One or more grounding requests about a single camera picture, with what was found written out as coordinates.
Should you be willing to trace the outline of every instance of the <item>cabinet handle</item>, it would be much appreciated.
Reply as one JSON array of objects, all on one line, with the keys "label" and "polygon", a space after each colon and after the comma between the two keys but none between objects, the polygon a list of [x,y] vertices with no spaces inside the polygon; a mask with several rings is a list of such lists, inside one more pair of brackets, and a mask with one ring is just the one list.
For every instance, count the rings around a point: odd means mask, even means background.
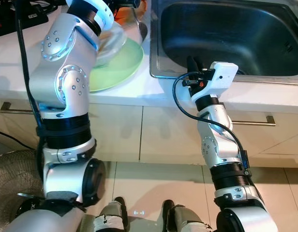
[{"label": "cabinet handle", "polygon": [[273,116],[266,116],[267,122],[251,122],[251,121],[233,121],[234,125],[248,125],[248,126],[267,126],[275,127],[276,122]]},{"label": "cabinet handle", "polygon": [[0,108],[0,113],[1,114],[18,114],[18,115],[32,115],[33,111],[32,110],[13,110],[10,109],[11,107],[10,102],[4,101],[2,107]]}]

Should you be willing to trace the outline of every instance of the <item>cabinet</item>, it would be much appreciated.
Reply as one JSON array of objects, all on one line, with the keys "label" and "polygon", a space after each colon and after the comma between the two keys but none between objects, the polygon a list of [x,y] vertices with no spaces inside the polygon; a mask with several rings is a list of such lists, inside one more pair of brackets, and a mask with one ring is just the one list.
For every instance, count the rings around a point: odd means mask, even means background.
[{"label": "cabinet", "polygon": [[[298,167],[298,114],[245,111],[228,114],[232,120],[240,121],[262,122],[269,115],[275,119],[275,127],[233,127],[252,166]],[[177,108],[144,107],[140,161],[205,164],[196,124]]]},{"label": "cabinet", "polygon": [[[30,109],[27,101],[8,100],[12,109]],[[91,133],[97,140],[95,157],[105,161],[138,162],[142,120],[141,106],[90,104]],[[38,137],[33,115],[1,114],[0,131],[36,147]],[[24,149],[13,140],[0,135],[0,143],[13,150]]]}]

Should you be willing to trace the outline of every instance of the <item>white countertop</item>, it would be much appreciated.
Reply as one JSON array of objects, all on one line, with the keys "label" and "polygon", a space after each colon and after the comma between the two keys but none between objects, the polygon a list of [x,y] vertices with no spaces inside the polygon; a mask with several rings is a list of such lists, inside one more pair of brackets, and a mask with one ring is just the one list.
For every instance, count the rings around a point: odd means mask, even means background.
[{"label": "white countertop", "polygon": [[[149,26],[149,10],[144,17]],[[23,31],[30,72],[40,57],[39,42],[48,33],[60,10],[49,15],[49,22]],[[130,28],[129,37],[136,28]],[[90,94],[92,103],[175,106],[172,97],[173,80],[153,78],[149,73],[149,36],[143,43],[144,60],[134,76],[120,85]],[[0,99],[27,99],[24,85],[20,50],[16,33],[0,37]],[[178,98],[186,107],[195,107],[186,88],[178,85]],[[298,113],[298,86],[233,82],[220,97],[229,110]]]}]

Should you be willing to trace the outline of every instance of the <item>power cord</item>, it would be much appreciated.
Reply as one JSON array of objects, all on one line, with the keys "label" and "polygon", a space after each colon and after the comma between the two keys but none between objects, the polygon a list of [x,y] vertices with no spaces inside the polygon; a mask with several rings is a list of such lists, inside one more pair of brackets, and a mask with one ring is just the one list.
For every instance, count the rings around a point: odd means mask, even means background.
[{"label": "power cord", "polygon": [[[30,75],[29,75],[29,67],[28,67],[28,59],[27,59],[27,53],[25,50],[25,44],[23,39],[23,33],[22,33],[22,24],[21,24],[21,3],[23,0],[15,0],[14,6],[15,6],[15,27],[18,35],[18,41],[19,41],[19,47],[21,52],[21,59],[22,59],[22,69],[23,69],[23,76],[24,76],[24,82],[25,87],[28,93],[29,102],[31,105],[31,108],[33,110],[33,114],[37,123],[37,128],[41,129],[43,128],[43,122],[42,117],[40,115],[40,112],[38,110],[37,104],[31,94],[30,88],[29,88],[29,81],[30,81]],[[40,141],[38,143],[38,147],[36,150],[36,164],[37,164],[37,170],[39,173],[39,176],[41,180],[43,180],[43,166],[42,166],[42,156],[43,156],[43,145],[44,145],[44,138],[40,138]]]},{"label": "power cord", "polygon": [[[210,124],[213,124],[213,125],[216,125],[218,127],[221,127],[222,129],[226,130],[234,139],[234,141],[236,142],[237,146],[238,146],[238,149],[239,149],[239,153],[240,155],[245,153],[245,150],[241,144],[241,142],[239,141],[238,137],[234,134],[234,132],[232,132],[228,127],[226,127],[225,125],[219,123],[219,122],[216,122],[216,121],[213,121],[213,120],[209,120],[209,119],[205,119],[205,118],[201,118],[201,117],[196,117],[194,115],[191,115],[189,114],[187,111],[185,111],[183,109],[183,107],[180,105],[179,101],[178,101],[178,98],[177,98],[177,95],[176,95],[176,86],[177,86],[177,83],[180,81],[180,80],[183,80],[184,78],[186,78],[187,76],[189,75],[192,75],[192,74],[200,74],[200,72],[188,72],[186,74],[183,74],[181,76],[179,76],[173,83],[173,98],[174,98],[174,101],[175,101],[175,104],[177,105],[177,107],[180,109],[181,112],[183,112],[186,116],[188,116],[189,118],[192,118],[192,119],[195,119],[197,121],[202,121],[202,122],[207,122],[207,123],[210,123]],[[257,187],[254,185],[252,179],[251,179],[251,175],[247,175],[247,178],[248,178],[248,182],[250,185],[252,185],[257,194],[259,195],[259,198],[261,199],[261,201],[263,201],[262,199],[262,196],[260,194],[260,192],[258,191]]]},{"label": "power cord", "polygon": [[0,131],[0,134],[3,135],[3,136],[6,136],[14,141],[16,141],[17,143],[19,143],[20,145],[26,147],[27,149],[30,149],[30,150],[34,150],[32,147],[28,146],[28,145],[25,145],[24,143],[22,143],[21,141],[17,140],[16,138],[12,137],[11,135],[8,135],[2,131]]}]

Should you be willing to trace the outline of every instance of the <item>robotic arm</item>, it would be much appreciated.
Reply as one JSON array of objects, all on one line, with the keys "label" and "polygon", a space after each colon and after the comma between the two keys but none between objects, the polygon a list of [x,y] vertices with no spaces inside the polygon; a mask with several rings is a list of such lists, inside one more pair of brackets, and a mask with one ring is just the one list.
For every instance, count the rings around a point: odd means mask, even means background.
[{"label": "robotic arm", "polygon": [[214,62],[210,69],[203,69],[201,62],[192,57],[188,57],[187,63],[188,72],[199,72],[182,83],[189,86],[191,99],[199,111],[197,116],[228,129],[198,121],[202,154],[216,189],[214,201],[221,209],[217,216],[217,231],[277,232],[277,226],[250,178],[247,153],[230,134],[232,121],[218,100],[230,87],[238,66]]},{"label": "robotic arm", "polygon": [[30,92],[43,121],[37,134],[43,147],[45,201],[27,211],[8,232],[75,232],[85,207],[104,193],[104,164],[92,158],[96,141],[89,124],[89,74],[96,61],[99,35],[114,22],[120,7],[140,0],[67,0],[41,43],[41,62],[30,77]]}]

